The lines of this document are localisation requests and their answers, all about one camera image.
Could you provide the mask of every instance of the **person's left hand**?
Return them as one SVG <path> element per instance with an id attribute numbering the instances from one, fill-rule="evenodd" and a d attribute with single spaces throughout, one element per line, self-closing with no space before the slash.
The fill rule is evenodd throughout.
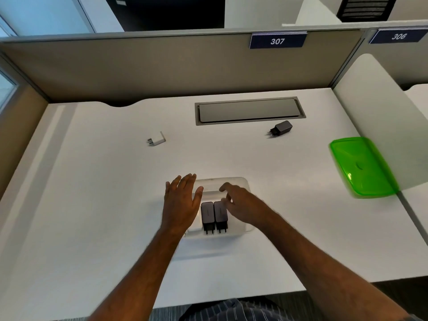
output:
<path id="1" fill-rule="evenodd" d="M 193 185 L 196 175 L 188 174 L 183 179 L 175 178 L 167 182 L 163 202 L 161 229 L 182 236 L 192 225 L 201 204 L 204 187 L 196 189 L 192 199 Z"/>

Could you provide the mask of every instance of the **white desk divider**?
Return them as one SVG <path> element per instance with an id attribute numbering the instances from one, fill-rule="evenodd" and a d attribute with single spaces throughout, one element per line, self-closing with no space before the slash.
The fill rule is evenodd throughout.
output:
<path id="1" fill-rule="evenodd" d="M 400 190 L 428 182 L 428 121 L 371 54 L 356 59 L 333 91 Z"/>

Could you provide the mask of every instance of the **green plastic lid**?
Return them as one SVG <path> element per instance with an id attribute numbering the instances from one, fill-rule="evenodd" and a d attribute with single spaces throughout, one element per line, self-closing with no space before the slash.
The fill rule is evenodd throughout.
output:
<path id="1" fill-rule="evenodd" d="M 350 188 L 360 197 L 384 197 L 399 187 L 373 142 L 365 137 L 334 140 L 330 148 Z"/>

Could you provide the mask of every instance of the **person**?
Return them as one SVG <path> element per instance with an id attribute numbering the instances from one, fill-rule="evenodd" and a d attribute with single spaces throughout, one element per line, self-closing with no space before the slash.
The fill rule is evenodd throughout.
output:
<path id="1" fill-rule="evenodd" d="M 192 199 L 195 174 L 166 183 L 162 222 L 142 256 L 88 321 L 148 320 L 163 276 L 180 239 L 192 224 L 201 204 L 203 188 Z M 220 191 L 227 210 L 258 228 L 284 257 L 313 301 L 331 321 L 419 320 L 375 286 L 316 247 L 262 200 L 236 185 Z M 183 321 L 288 321 L 286 311 L 269 300 L 230 299 L 193 305 Z"/>

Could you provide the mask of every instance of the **blue sign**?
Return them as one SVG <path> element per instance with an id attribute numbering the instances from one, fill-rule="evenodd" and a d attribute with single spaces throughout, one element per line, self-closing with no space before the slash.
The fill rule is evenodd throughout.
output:
<path id="1" fill-rule="evenodd" d="M 379 29 L 370 44 L 417 43 L 428 32 L 428 28 Z"/>
<path id="2" fill-rule="evenodd" d="M 252 34 L 249 48 L 302 47 L 307 35 L 307 32 L 267 32 Z"/>

